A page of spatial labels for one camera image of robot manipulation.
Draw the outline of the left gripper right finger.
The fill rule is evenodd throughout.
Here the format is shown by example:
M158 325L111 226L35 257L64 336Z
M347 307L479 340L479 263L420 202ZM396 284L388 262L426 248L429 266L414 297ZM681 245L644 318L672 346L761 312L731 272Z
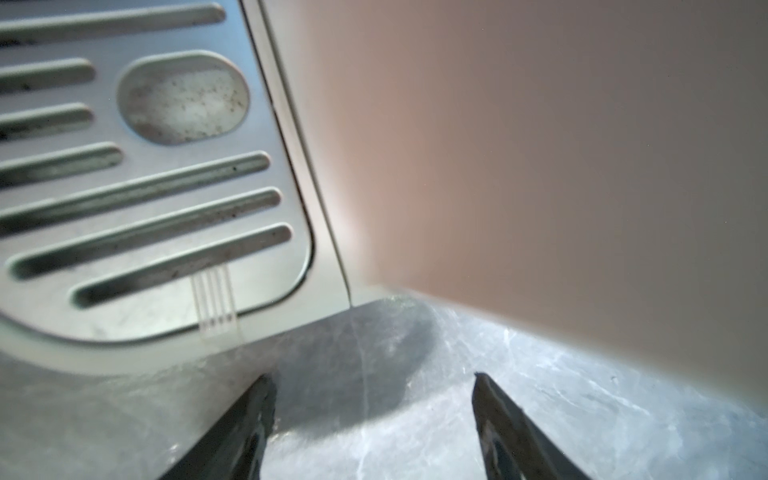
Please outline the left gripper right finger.
M487 478L588 477L488 374L475 374L471 403Z

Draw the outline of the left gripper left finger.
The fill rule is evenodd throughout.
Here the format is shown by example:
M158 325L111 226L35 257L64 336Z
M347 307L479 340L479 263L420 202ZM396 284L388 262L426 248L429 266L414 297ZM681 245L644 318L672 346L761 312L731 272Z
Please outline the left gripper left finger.
M164 479L258 479L275 423L277 386L260 376Z

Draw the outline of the white coffee machine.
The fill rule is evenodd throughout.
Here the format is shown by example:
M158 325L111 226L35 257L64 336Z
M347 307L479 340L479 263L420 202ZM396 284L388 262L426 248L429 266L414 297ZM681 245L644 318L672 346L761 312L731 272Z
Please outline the white coffee machine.
M5 1L1 348L392 293L767 397L763 1Z

